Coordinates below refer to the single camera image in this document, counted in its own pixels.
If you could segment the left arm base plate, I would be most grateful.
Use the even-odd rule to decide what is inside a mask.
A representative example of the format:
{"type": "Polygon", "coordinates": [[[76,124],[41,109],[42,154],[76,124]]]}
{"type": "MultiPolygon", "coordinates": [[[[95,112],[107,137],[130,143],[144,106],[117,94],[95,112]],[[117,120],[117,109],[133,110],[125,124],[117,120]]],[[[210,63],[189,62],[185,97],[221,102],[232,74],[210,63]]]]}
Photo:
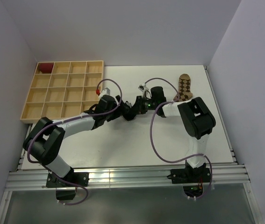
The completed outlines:
{"type": "Polygon", "coordinates": [[[48,173],[46,188],[56,189],[56,199],[59,203],[65,205],[77,205],[84,202],[89,193],[86,187],[88,186],[89,173],[88,172],[70,172],[65,177],[58,177],[54,173],[48,173]],[[86,195],[78,202],[71,202],[76,196],[78,188],[85,191],[86,195]]]}

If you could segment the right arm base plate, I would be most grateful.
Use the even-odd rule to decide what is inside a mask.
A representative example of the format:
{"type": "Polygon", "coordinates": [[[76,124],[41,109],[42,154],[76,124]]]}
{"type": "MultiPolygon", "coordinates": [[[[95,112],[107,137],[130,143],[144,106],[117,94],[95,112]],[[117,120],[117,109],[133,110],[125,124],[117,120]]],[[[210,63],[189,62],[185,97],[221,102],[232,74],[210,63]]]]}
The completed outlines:
{"type": "Polygon", "coordinates": [[[196,184],[210,182],[211,177],[209,168],[182,168],[171,169],[167,179],[171,180],[172,184],[196,184]]]}

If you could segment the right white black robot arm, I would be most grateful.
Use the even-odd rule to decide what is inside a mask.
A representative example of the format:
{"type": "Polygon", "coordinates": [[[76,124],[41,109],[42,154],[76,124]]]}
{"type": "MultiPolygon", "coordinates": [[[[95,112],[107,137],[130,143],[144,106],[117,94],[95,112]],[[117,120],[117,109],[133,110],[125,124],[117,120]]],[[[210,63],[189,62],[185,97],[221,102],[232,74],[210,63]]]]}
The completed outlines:
{"type": "Polygon", "coordinates": [[[183,102],[167,102],[161,86],[149,90],[143,84],[138,89],[142,95],[137,96],[131,109],[135,114],[145,114],[150,110],[154,112],[150,122],[150,141],[153,151],[158,158],[167,163],[185,161],[186,165],[190,166],[185,170],[186,179],[190,182],[197,181],[201,176],[199,168],[206,163],[205,151],[209,135],[216,125],[213,114],[200,97],[183,102]],[[192,153],[190,156],[176,161],[168,161],[158,154],[152,136],[153,122],[157,115],[162,118],[180,117],[182,119],[184,128],[189,135],[189,150],[192,153]]]}

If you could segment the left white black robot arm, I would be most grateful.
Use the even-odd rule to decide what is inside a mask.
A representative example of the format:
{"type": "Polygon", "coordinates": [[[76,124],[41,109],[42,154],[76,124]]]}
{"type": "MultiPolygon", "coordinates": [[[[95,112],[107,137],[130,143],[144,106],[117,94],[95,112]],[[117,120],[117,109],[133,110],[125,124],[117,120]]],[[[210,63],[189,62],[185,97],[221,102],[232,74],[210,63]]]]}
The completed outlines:
{"type": "Polygon", "coordinates": [[[51,172],[57,175],[57,181],[62,186],[73,183],[73,168],[59,156],[59,150],[65,138],[83,132],[91,131],[128,113],[131,103],[123,102],[120,96],[113,98],[104,95],[97,104],[80,115],[66,120],[50,120],[41,118],[23,143],[28,155],[33,156],[51,172]]]}

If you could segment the black sock with blue marks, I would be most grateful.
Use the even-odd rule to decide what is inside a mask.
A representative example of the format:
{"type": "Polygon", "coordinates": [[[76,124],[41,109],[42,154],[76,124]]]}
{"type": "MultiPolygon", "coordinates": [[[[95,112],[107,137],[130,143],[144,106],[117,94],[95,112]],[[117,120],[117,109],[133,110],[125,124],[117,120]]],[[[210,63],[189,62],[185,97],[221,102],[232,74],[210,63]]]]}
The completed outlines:
{"type": "Polygon", "coordinates": [[[135,102],[131,105],[128,101],[121,103],[122,106],[122,116],[126,121],[132,121],[137,115],[140,114],[140,103],[135,102]]]}

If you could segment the brown argyle sock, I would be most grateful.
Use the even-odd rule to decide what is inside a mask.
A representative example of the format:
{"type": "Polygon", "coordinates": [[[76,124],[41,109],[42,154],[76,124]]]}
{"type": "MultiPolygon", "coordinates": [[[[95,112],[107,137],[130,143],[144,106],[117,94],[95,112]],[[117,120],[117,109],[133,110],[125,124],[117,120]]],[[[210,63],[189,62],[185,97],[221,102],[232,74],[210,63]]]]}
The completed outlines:
{"type": "Polygon", "coordinates": [[[182,74],[179,77],[178,93],[174,97],[174,102],[188,101],[193,97],[191,92],[191,78],[188,74],[182,74]]]}

